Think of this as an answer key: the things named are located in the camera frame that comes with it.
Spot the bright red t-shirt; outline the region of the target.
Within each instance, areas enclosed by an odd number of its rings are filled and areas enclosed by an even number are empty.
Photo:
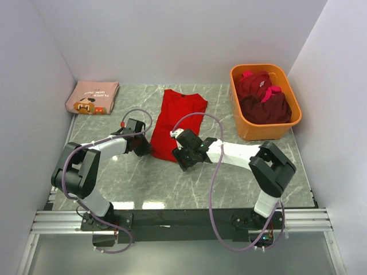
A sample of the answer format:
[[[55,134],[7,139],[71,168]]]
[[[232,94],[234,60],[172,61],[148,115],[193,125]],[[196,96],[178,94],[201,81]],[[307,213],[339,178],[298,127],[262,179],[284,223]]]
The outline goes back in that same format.
[[[194,112],[206,112],[208,102],[199,94],[183,95],[172,89],[166,89],[163,94],[161,112],[158,116],[152,137],[152,156],[171,162],[176,159],[171,153],[177,148],[177,143],[170,137],[170,131],[184,116]]]

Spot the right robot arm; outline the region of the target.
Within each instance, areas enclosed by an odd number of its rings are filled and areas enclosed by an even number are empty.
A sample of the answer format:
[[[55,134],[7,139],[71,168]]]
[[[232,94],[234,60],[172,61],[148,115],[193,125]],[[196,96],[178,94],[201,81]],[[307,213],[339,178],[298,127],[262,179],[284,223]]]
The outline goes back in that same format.
[[[186,171],[197,163],[216,164],[209,189],[211,220],[214,220],[212,210],[214,182],[220,164],[224,163],[252,172],[260,187],[260,194],[252,210],[252,223],[260,229],[271,223],[274,210],[280,203],[280,197],[296,173],[295,165],[276,144],[265,142],[259,146],[252,146],[228,143],[214,137],[201,140],[192,130],[181,128],[171,131],[170,137],[177,144],[171,153],[182,171]]]

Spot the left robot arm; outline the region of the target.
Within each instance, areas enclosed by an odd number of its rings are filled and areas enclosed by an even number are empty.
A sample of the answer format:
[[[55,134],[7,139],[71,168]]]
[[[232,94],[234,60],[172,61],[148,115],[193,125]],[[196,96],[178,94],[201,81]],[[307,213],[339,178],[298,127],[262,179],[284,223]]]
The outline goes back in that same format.
[[[85,144],[70,142],[65,145],[51,177],[53,187],[65,192],[69,199],[90,213],[85,220],[94,222],[101,230],[118,224],[114,207],[96,189],[97,173],[102,161],[114,156],[134,152],[137,156],[151,153],[151,145],[145,137],[144,122],[128,119],[121,128],[97,142]]]

